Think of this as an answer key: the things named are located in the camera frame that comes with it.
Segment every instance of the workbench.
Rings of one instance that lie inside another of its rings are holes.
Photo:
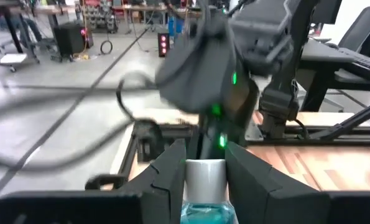
[[[158,123],[178,124],[186,121],[198,123],[198,116],[183,114],[178,110],[143,110],[134,113],[138,118],[153,118]],[[332,126],[351,117],[352,113],[300,112],[298,119],[306,126]],[[253,120],[261,124],[262,116],[257,111]],[[297,123],[288,122],[288,126]],[[124,133],[110,174],[117,174],[132,135],[133,126]],[[274,168],[317,190],[370,190],[370,147],[295,147],[295,146],[249,146],[247,150],[270,163]],[[149,164],[140,164],[132,159],[129,180],[140,174]]]

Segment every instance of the gray floor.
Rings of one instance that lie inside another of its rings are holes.
[[[137,34],[142,30],[137,27]],[[153,77],[154,70],[162,61],[155,51],[155,37],[153,33],[143,36],[139,45],[133,45],[105,76],[103,71],[129,47],[134,40],[133,34],[123,35],[120,32],[112,35],[114,50],[112,54],[104,56],[96,54],[105,35],[95,35],[95,46],[91,50],[95,58],[89,61],[56,63],[50,61],[47,54],[39,52],[40,65],[29,62],[19,67],[16,73],[0,67],[0,105],[31,95],[74,93],[80,97],[85,88],[92,85],[99,90],[116,87],[125,73],[134,70],[146,72]],[[8,34],[0,33],[0,41],[7,38]],[[258,80],[260,88],[264,88],[267,82]],[[344,105],[346,112],[355,113],[370,105],[370,92],[347,91],[346,94],[350,98],[333,90],[327,98]],[[124,101],[132,110],[168,108],[157,93],[126,95]],[[321,110],[335,112],[338,109],[324,104]],[[31,164],[56,161],[79,153],[124,119],[113,92],[104,98],[90,95],[80,102],[73,98],[57,105],[9,114],[0,119],[0,155],[18,161],[27,152],[34,151],[30,157]],[[14,175],[0,169],[0,195],[18,190],[83,189],[84,183],[93,174],[109,171],[119,142],[120,138],[117,138],[102,153],[86,163],[58,174]]]

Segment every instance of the white wall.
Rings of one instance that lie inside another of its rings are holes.
[[[338,44],[360,12],[368,6],[370,0],[342,0],[335,24],[324,25],[320,37],[332,38],[331,42]]]

